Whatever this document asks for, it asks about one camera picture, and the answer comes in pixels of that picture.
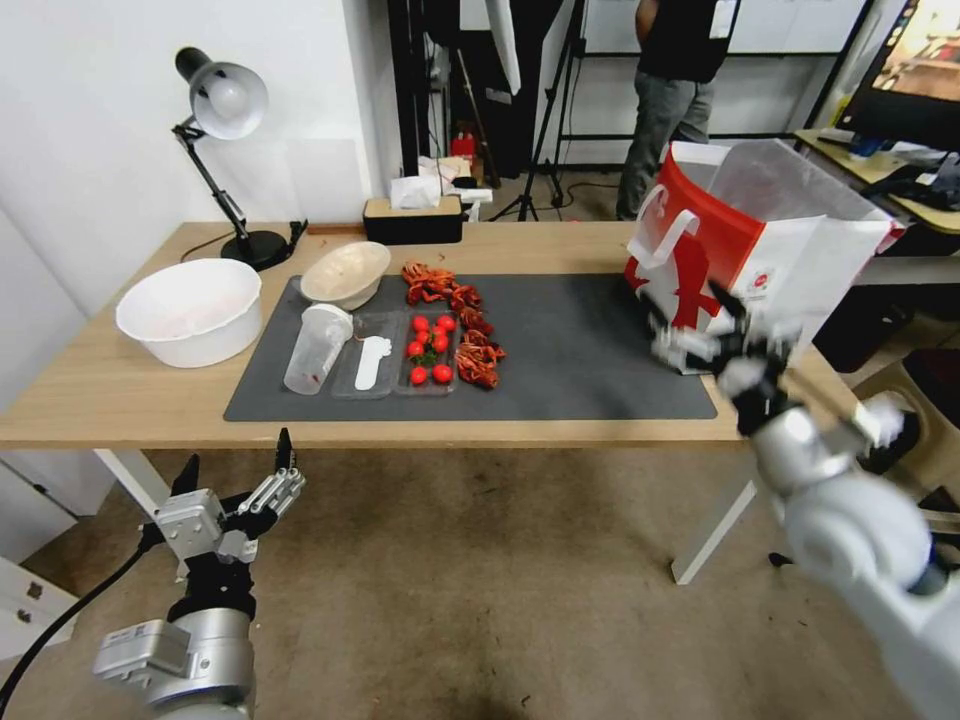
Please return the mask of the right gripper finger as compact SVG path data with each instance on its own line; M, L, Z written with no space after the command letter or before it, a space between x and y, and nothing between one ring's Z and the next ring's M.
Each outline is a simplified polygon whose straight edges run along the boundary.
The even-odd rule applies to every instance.
M718 337L689 328L676 328L649 321L650 351L654 358L675 371L711 371L720 357Z
M708 281L707 284L710 292L720 304L723 311L730 317L729 326L724 326L723 328L717 326L714 329L708 330L707 334L711 337L737 336L745 338L751 323L747 307L720 282Z

